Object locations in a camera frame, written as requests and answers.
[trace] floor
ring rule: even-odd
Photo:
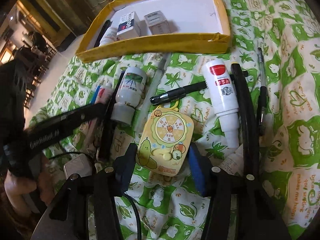
[[[60,76],[65,71],[68,62],[75,55],[82,37],[83,35],[77,37],[64,52],[57,53],[51,60],[49,64],[49,70],[42,78],[41,84],[37,87],[35,97],[31,101],[30,108],[25,108],[25,128],[29,126],[31,118],[39,111],[41,107],[44,106],[50,97],[50,94],[57,85]]]

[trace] yellow spinner keychain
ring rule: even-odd
[[[136,162],[165,176],[178,174],[186,158],[194,129],[193,120],[177,111],[156,108],[140,139]]]

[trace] patterned fabric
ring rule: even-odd
[[[260,87],[257,47],[263,46],[269,102],[266,135],[260,144],[260,178],[292,239],[296,239],[311,222],[320,200],[320,25],[304,0],[223,1],[233,33],[230,50],[223,55],[173,53],[157,94],[203,81],[203,64],[221,58],[228,70],[236,61],[249,72],[247,83],[256,105]],[[136,65],[147,72],[148,88],[162,57],[161,53],[145,53],[89,64],[74,57],[32,123],[87,104],[99,84],[115,86],[120,72],[128,66]],[[213,113],[208,90],[189,94],[180,100],[179,109],[194,120],[193,140],[212,164],[220,165],[234,154]],[[46,156],[60,154],[62,149],[80,150],[86,128],[82,125],[59,145],[46,149]],[[123,155],[129,143],[138,143],[140,136],[132,127],[118,125],[112,157]],[[64,181],[64,175],[58,174],[67,160],[52,163],[56,190]],[[144,239],[200,238],[209,199],[198,195],[187,162],[172,178],[136,165],[127,193],[137,201]],[[135,239],[132,207],[125,198],[116,198],[116,206],[124,239]],[[232,205],[230,239],[234,237],[235,208]]]

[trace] black pen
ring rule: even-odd
[[[257,126],[259,135],[264,135],[265,130],[265,116],[266,116],[266,108],[267,108],[267,97],[268,91],[266,86],[266,76],[264,73],[264,60],[262,49],[258,48],[258,62],[260,68],[260,95],[258,98],[258,106],[257,106]]]
[[[169,103],[173,100],[184,98],[189,93],[206,89],[206,88],[207,88],[207,85],[205,84],[205,81],[202,81],[199,83],[176,88],[168,92],[165,92],[163,94],[151,97],[150,101],[154,106],[159,104]]]

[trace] metal screw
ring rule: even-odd
[[[70,179],[71,180],[75,180],[77,178],[78,178],[78,174],[76,174],[76,173],[73,173],[73,174],[70,175]]]
[[[248,180],[254,180],[254,176],[253,176],[252,174],[248,174],[248,175],[246,176],[246,178],[247,178]]]
[[[219,172],[221,171],[221,169],[220,169],[219,167],[217,167],[217,166],[212,167],[211,170],[212,170],[213,172],[215,172],[215,173],[219,173]]]
[[[105,171],[106,173],[111,173],[111,172],[113,172],[113,167],[112,167],[112,166],[108,166],[108,167],[106,167],[106,168],[104,169],[104,171]]]

